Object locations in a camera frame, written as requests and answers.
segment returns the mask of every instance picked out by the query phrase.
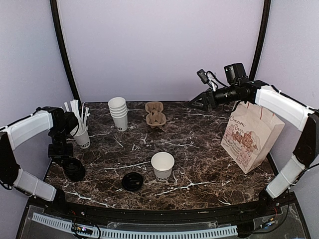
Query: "marble tabletop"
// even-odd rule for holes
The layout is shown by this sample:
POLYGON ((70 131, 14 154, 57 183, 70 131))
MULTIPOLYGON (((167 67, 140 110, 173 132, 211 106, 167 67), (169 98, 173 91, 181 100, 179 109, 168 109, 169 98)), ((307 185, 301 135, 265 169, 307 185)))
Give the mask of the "marble tabletop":
POLYGON ((235 205, 258 199, 258 193, 274 178, 265 160, 244 174, 220 146, 229 113, 190 109, 186 102, 163 102, 167 123, 162 128, 146 124, 145 102, 127 103, 129 128, 118 132, 107 103, 87 103, 91 146, 80 149, 74 140, 74 156, 86 168, 81 182, 71 182, 52 163, 45 181, 62 188, 69 202, 135 210, 203 209, 235 205), (172 175, 156 180, 151 157, 166 151, 175 158, 172 175), (142 188, 128 192, 121 180, 129 172, 144 178, 142 188))

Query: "printed paper bag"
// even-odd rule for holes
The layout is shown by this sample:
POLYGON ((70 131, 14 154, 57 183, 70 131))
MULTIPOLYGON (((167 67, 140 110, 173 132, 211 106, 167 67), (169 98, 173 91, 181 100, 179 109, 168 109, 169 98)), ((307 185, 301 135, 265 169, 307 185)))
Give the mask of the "printed paper bag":
POLYGON ((248 173, 263 162, 284 126, 268 109, 241 102, 229 118, 221 145, 248 173))

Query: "black plastic lid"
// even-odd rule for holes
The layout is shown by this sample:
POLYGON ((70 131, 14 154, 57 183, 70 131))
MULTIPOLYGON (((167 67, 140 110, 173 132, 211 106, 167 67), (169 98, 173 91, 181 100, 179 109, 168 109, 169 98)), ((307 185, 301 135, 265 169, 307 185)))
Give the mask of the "black plastic lid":
POLYGON ((135 192, 143 185, 143 177, 139 173, 128 173, 122 179, 122 186, 125 190, 135 192))

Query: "stack of paper cups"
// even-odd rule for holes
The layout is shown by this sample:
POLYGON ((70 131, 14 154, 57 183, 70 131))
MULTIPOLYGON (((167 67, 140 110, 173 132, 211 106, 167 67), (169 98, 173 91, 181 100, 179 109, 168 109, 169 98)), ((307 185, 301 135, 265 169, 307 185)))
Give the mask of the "stack of paper cups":
POLYGON ((122 97, 115 97, 108 102, 111 116, 118 131, 128 129, 128 108, 126 101, 122 97))

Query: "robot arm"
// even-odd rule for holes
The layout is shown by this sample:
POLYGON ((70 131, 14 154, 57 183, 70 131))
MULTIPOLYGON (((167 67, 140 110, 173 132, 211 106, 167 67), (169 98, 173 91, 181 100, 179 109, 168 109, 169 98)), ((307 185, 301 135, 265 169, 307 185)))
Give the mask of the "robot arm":
POLYGON ((58 145, 53 147, 57 154, 64 151, 66 143, 63 143, 63 136, 66 136, 77 125, 77 119, 71 112, 64 113, 61 108, 44 107, 35 114, 5 126, 0 129, 0 181, 7 185, 7 189, 12 186, 40 197, 47 201, 53 201, 57 190, 24 171, 16 162, 13 151, 22 143, 44 131, 50 131, 52 141, 58 141, 58 145))
MULTIPOLYGON (((293 185, 319 155, 319 113, 276 91, 267 83, 249 81, 241 63, 224 69, 230 86, 215 91, 208 89, 190 101, 191 107, 207 111, 208 106, 215 108, 233 101, 251 102, 281 116, 302 132, 291 159, 266 188, 269 196, 274 199, 293 185)), ((203 70, 197 74, 202 82, 207 82, 203 70)))

